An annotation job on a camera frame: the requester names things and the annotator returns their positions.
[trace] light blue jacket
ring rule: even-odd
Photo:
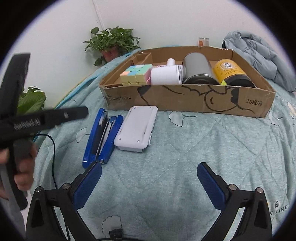
[[[293,70],[261,37],[246,31],[234,31],[226,35],[222,46],[238,53],[263,77],[289,92],[295,91],[296,77]]]

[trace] pastel rubik's cube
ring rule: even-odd
[[[149,85],[152,64],[139,64],[129,66],[120,74],[123,86]]]

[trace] pothos plant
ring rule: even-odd
[[[28,88],[27,92],[21,93],[18,105],[17,105],[17,114],[22,115],[26,113],[36,112],[44,109],[44,101],[46,95],[36,86],[31,86]]]
[[[124,29],[117,26],[116,28],[107,28],[98,33],[99,27],[93,28],[91,30],[92,36],[90,40],[84,41],[84,43],[88,43],[85,51],[88,48],[92,48],[103,54],[101,58],[96,60],[94,66],[109,62],[113,58],[139,48],[138,43],[140,38],[132,36],[132,31],[132,28]]]

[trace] metal screw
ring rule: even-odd
[[[257,192],[263,193],[263,189],[262,188],[257,188]]]
[[[67,189],[69,189],[69,187],[70,187],[69,183],[64,183],[62,186],[62,189],[67,190]]]
[[[36,187],[35,192],[40,192],[42,190],[42,187]]]
[[[229,189],[232,190],[232,191],[234,191],[234,190],[237,189],[237,186],[235,186],[234,184],[230,184],[229,185]]]

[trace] cardboard box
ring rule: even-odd
[[[122,86],[119,75],[136,64],[164,65],[167,59],[182,64],[192,52],[204,54],[212,67],[221,59],[235,61],[257,88],[222,85],[144,85]],[[242,57],[229,49],[214,47],[166,47],[140,51],[117,66],[99,83],[109,110],[128,110],[132,106],[154,105],[159,110],[210,112],[265,118],[275,91]]]

